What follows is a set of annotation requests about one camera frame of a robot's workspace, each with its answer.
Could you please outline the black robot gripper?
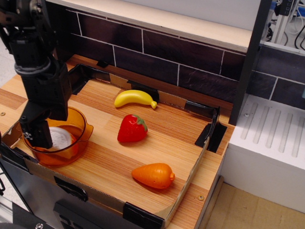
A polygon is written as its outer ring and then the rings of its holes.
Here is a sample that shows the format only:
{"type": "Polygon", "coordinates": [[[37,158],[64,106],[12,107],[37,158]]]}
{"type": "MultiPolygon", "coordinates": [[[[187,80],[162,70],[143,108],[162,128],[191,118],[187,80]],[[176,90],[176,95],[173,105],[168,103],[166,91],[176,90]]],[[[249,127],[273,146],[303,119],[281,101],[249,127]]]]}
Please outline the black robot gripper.
{"type": "Polygon", "coordinates": [[[53,146],[47,118],[65,121],[68,100],[72,94],[67,65],[56,59],[41,63],[20,62],[21,76],[27,105],[20,117],[23,138],[32,147],[49,149],[53,146]]]}

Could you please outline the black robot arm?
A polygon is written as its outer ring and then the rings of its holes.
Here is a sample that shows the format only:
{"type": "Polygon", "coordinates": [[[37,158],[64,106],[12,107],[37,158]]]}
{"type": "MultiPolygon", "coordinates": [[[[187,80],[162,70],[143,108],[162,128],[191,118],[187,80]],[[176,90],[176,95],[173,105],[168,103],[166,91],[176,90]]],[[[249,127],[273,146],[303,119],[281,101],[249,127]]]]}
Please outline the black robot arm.
{"type": "Polygon", "coordinates": [[[53,56],[56,33],[40,0],[2,0],[0,37],[15,60],[28,102],[19,119],[32,147],[53,146],[47,119],[65,121],[72,94],[67,66],[53,56]]]}

